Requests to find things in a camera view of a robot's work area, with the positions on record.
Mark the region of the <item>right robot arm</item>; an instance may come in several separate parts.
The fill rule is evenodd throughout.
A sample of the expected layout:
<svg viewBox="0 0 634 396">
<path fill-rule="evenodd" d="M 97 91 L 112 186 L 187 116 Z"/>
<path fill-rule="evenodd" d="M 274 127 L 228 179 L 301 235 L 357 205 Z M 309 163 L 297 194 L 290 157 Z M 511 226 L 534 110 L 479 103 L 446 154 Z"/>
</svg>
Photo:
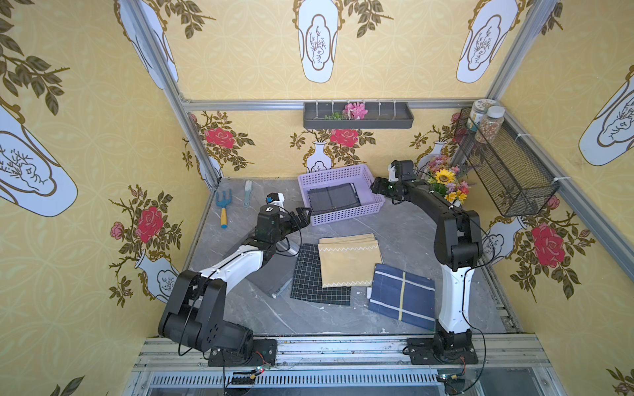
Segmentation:
<svg viewBox="0 0 634 396">
<path fill-rule="evenodd" d="M 371 191 L 392 199 L 395 205 L 409 202 L 419 207 L 436 224 L 434 254 L 442 265 L 442 306 L 435 352 L 471 351 L 471 283 L 483 254 L 479 215 L 464 211 L 442 197 L 438 187 L 419 180 L 410 160 L 393 161 L 389 177 L 376 178 Z"/>
</svg>

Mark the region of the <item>blue striped pillowcase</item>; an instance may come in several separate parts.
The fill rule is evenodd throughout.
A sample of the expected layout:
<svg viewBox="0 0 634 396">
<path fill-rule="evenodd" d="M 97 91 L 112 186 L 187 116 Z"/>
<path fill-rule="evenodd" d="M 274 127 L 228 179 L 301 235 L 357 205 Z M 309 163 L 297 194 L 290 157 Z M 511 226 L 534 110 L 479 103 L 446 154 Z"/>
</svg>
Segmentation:
<svg viewBox="0 0 634 396">
<path fill-rule="evenodd" d="M 435 282 L 386 264 L 376 264 L 368 308 L 418 328 L 434 331 Z"/>
</svg>

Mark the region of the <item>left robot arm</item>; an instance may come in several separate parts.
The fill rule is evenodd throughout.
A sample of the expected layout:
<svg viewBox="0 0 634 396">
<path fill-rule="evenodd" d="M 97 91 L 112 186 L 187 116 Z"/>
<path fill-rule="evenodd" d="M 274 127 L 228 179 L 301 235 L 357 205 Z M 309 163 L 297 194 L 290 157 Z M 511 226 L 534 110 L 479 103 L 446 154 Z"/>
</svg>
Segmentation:
<svg viewBox="0 0 634 396">
<path fill-rule="evenodd" d="M 186 270 L 178 275 L 158 334 L 200 352 L 227 351 L 249 358 L 253 331 L 225 321 L 226 296 L 273 256 L 281 256 L 277 245 L 305 229 L 311 216 L 308 207 L 287 211 L 279 205 L 262 206 L 254 230 L 228 257 L 200 272 Z"/>
</svg>

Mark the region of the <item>purple plastic basket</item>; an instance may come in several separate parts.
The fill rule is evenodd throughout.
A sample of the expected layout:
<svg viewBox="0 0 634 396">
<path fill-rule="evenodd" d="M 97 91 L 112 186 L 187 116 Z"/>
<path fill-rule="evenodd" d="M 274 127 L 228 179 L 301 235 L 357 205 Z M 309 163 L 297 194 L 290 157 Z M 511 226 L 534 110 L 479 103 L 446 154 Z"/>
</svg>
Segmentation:
<svg viewBox="0 0 634 396">
<path fill-rule="evenodd" d="M 313 226 L 378 213 L 385 198 L 371 191 L 374 180 L 366 164 L 300 175 L 300 193 L 312 210 Z"/>
</svg>

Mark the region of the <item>yellow pillowcase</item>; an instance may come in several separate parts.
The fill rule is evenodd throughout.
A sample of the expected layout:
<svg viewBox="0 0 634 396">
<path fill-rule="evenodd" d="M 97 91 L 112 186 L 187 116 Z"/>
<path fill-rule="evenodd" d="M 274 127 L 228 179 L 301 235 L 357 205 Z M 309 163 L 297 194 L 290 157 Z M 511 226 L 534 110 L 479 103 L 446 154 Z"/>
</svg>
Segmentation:
<svg viewBox="0 0 634 396">
<path fill-rule="evenodd" d="M 322 287 L 371 286 L 375 266 L 382 263 L 374 234 L 320 239 Z"/>
</svg>

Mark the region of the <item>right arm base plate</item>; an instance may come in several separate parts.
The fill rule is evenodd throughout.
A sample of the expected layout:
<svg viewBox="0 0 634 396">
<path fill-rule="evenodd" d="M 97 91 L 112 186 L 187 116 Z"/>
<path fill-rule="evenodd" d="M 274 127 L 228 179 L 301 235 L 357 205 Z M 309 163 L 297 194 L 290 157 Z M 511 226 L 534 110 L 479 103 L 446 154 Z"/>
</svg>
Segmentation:
<svg viewBox="0 0 634 396">
<path fill-rule="evenodd" d="M 475 365 L 479 362 L 475 349 L 459 347 L 444 349 L 432 338 L 408 338 L 402 350 L 412 365 Z"/>
</svg>

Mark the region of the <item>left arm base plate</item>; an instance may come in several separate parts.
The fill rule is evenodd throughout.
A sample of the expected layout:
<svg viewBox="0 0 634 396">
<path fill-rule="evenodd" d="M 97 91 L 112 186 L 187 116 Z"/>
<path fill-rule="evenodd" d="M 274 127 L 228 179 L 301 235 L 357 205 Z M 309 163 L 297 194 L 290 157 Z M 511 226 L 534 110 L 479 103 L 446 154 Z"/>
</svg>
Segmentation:
<svg viewBox="0 0 634 396">
<path fill-rule="evenodd" d="M 255 338 L 236 351 L 226 348 L 212 348 L 207 365 L 209 367 L 274 366 L 276 358 L 276 339 Z"/>
</svg>

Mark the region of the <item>black grid pillowcase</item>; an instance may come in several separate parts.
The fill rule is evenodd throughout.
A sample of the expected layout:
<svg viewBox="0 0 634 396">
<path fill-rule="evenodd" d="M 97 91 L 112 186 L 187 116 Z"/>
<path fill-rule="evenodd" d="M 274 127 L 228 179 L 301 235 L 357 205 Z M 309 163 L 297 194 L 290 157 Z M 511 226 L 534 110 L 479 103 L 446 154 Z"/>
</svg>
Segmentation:
<svg viewBox="0 0 634 396">
<path fill-rule="evenodd" d="M 316 304 L 350 306 L 352 288 L 324 288 L 319 249 L 316 244 L 302 244 L 293 272 L 290 297 Z"/>
</svg>

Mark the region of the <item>grey plaid pillowcase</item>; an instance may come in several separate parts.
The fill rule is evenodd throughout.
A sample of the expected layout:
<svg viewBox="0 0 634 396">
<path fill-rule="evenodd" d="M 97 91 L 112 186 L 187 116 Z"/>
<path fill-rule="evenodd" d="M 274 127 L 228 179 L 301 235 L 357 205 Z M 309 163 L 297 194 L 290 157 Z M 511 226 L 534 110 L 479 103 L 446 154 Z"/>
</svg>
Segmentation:
<svg viewBox="0 0 634 396">
<path fill-rule="evenodd" d="M 315 215 L 323 215 L 361 206 L 353 183 L 327 186 L 308 191 L 310 208 Z"/>
</svg>

